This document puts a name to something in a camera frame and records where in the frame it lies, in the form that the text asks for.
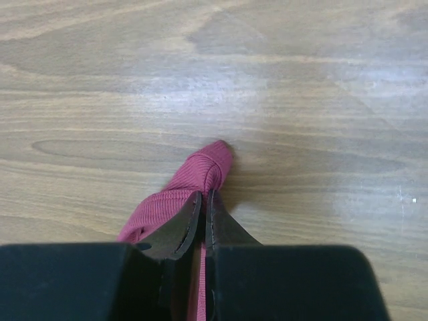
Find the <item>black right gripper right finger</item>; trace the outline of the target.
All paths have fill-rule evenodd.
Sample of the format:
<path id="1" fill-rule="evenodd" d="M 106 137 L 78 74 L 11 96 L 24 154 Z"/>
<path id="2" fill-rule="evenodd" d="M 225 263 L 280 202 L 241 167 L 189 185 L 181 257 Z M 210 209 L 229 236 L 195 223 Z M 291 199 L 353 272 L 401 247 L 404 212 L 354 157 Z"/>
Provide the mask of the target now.
<path id="1" fill-rule="evenodd" d="M 208 320 L 388 320 L 371 264 L 347 245 L 263 245 L 207 199 Z"/>

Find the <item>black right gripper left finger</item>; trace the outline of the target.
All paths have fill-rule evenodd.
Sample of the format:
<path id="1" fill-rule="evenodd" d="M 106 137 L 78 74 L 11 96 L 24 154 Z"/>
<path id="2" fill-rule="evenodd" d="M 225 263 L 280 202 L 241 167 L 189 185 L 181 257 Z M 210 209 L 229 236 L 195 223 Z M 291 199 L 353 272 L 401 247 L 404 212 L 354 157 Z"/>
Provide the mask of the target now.
<path id="1" fill-rule="evenodd" d="M 201 194 L 136 244 L 1 247 L 2 320 L 186 320 Z"/>

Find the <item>maroon tank top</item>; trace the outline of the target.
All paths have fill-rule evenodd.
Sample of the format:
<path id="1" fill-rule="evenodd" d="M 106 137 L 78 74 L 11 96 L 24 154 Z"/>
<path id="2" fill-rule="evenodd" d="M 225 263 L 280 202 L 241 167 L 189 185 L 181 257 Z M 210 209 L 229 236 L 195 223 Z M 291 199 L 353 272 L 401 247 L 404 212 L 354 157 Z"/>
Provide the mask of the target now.
<path id="1" fill-rule="evenodd" d="M 233 163 L 228 145 L 218 140 L 194 152 L 165 187 L 144 199 L 119 233 L 117 240 L 138 243 L 170 221 L 195 191 L 206 208 L 209 191 L 220 190 Z"/>

